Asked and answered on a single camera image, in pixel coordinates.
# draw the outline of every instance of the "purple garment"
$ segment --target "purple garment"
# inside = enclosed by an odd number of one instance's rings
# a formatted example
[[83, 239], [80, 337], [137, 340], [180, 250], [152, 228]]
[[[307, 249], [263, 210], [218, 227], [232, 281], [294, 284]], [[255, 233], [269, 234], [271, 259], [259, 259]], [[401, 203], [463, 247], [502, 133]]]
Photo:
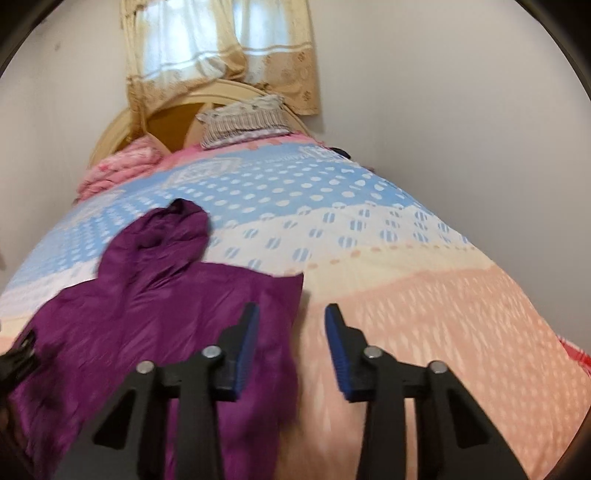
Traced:
[[[296, 412], [290, 334], [303, 275], [200, 262], [208, 241], [207, 213], [194, 203], [154, 209], [113, 239], [96, 279], [64, 289], [31, 319], [23, 335], [37, 331], [41, 366], [12, 399], [39, 480], [139, 361], [186, 360], [235, 325], [249, 301], [259, 306], [258, 342], [241, 399], [218, 404], [222, 455], [228, 480], [272, 479], [280, 425]], [[167, 480], [173, 446], [169, 432]]]

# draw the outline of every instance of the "beige curtain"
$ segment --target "beige curtain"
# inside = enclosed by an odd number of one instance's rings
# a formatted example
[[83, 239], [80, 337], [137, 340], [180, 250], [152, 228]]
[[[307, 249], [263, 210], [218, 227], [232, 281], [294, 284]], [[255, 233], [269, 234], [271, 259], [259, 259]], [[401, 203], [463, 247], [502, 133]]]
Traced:
[[121, 0], [132, 136], [167, 102], [218, 78], [318, 113], [306, 0]]

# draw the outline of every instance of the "bedspread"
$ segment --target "bedspread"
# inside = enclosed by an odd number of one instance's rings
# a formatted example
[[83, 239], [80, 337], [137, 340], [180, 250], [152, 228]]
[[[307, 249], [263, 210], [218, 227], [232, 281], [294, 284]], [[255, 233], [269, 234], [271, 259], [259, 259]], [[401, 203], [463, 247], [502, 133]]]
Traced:
[[[400, 361], [447, 362], [531, 479], [554, 466], [589, 409], [591, 382], [518, 285], [466, 237], [302, 136], [185, 151], [165, 166], [76, 206], [37, 245], [0, 298], [5, 346], [45, 301], [93, 277], [124, 226], [183, 197], [210, 215], [205, 261], [304, 271], [293, 341], [300, 413], [283, 433], [278, 478], [355, 477], [364, 409], [337, 389], [323, 330], [330, 302]], [[408, 455], [413, 478], [412, 438]]]

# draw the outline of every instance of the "red cloth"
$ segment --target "red cloth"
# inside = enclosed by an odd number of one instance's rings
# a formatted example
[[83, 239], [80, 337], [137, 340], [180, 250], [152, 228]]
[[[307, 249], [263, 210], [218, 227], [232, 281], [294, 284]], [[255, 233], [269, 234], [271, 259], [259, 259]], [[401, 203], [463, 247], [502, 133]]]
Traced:
[[587, 375], [591, 377], [591, 356], [589, 356], [582, 348], [569, 342], [566, 338], [563, 338], [560, 335], [558, 335], [558, 340], [562, 343], [562, 346], [568, 353], [569, 357], [577, 362], [581, 368], [587, 372]]

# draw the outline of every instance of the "white wall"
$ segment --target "white wall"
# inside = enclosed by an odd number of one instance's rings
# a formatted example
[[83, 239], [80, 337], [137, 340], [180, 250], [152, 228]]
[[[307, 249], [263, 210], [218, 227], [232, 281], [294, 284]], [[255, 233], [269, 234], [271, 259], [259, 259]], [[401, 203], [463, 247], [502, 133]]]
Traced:
[[591, 102], [514, 0], [386, 2], [378, 171], [591, 351]]
[[31, 35], [0, 78], [0, 291], [66, 208], [49, 162], [39, 45]]
[[[310, 128], [465, 233], [591, 350], [591, 105], [550, 36], [514, 0], [309, 4], [323, 102]], [[66, 0], [39, 29], [67, 194], [126, 104], [118, 6]]]

